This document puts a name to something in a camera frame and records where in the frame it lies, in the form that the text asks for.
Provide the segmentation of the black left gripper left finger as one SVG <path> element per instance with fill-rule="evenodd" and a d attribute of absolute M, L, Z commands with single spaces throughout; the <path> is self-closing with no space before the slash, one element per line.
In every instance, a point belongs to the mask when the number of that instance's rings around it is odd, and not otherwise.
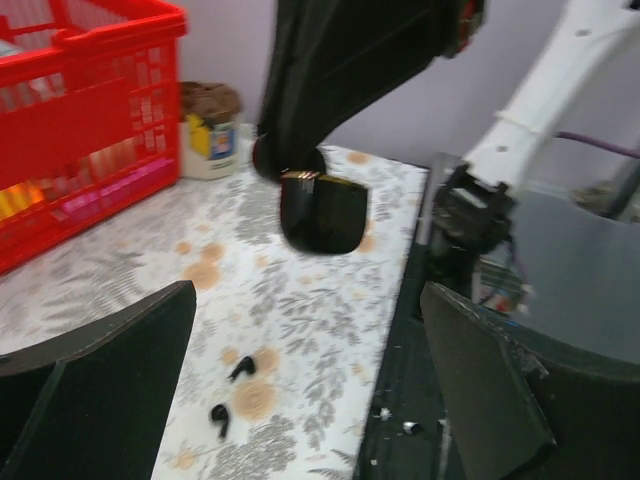
<path fill-rule="evenodd" d="M 1 476 L 151 477 L 191 336 L 192 282 L 1 357 Z"/>

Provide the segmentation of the black case with gold line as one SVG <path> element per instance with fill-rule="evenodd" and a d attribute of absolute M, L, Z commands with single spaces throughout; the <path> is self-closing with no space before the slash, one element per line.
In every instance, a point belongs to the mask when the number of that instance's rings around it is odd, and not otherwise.
<path fill-rule="evenodd" d="M 360 245 L 367 224 L 369 190 L 329 174 L 318 148 L 285 158 L 264 134 L 253 145 L 252 163 L 262 178 L 280 187 L 280 228 L 294 250 L 334 256 L 348 254 Z"/>

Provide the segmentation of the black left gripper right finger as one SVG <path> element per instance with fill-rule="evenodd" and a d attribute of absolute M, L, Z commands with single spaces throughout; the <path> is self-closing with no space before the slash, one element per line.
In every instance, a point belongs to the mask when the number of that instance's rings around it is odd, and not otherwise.
<path fill-rule="evenodd" d="M 420 305 L 469 479 L 636 479 L 639 367 L 425 284 Z"/>

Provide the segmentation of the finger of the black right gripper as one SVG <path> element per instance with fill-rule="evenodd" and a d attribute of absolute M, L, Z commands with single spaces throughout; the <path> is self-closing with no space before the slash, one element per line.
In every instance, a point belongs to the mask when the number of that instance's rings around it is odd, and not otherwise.
<path fill-rule="evenodd" d="M 280 1 L 257 126 L 255 169 L 326 169 L 337 127 L 465 47 L 462 1 Z"/>

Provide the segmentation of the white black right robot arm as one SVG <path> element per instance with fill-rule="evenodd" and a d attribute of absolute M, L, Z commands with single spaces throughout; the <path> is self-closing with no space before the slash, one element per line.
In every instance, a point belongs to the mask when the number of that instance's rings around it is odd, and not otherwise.
<path fill-rule="evenodd" d="M 320 143 L 434 59 L 459 55 L 485 11 L 482 1 L 278 3 L 252 162 L 281 186 L 281 225 L 296 250 L 345 254 L 364 234 L 365 196 L 328 175 Z M 507 239 L 516 195 L 547 138 L 638 33 L 635 1 L 564 5 L 526 78 L 428 205 L 432 278 L 469 278 Z"/>

